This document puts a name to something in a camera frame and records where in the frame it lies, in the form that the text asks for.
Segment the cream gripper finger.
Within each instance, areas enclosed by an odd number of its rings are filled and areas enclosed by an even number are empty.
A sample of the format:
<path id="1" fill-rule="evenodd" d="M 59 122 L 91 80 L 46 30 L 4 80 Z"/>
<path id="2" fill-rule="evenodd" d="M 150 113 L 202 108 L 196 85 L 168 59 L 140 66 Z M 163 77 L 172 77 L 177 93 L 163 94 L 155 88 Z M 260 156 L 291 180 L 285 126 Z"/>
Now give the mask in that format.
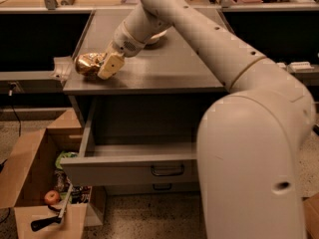
<path id="1" fill-rule="evenodd" d="M 117 52 L 109 53 L 98 71 L 98 77 L 107 80 L 116 74 L 125 64 L 125 58 Z"/>

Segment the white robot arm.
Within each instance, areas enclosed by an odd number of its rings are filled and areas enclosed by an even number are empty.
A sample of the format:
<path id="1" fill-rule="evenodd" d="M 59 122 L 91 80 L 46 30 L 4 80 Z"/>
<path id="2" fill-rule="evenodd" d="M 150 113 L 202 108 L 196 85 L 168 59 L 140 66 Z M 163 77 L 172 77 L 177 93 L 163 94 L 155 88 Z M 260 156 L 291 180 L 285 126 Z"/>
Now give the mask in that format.
<path id="1" fill-rule="evenodd" d="M 296 155 L 316 108 L 296 78 L 185 0 L 140 0 L 116 30 L 99 77 L 111 77 L 168 27 L 228 91 L 205 112 L 197 133 L 207 238 L 307 239 Z"/>

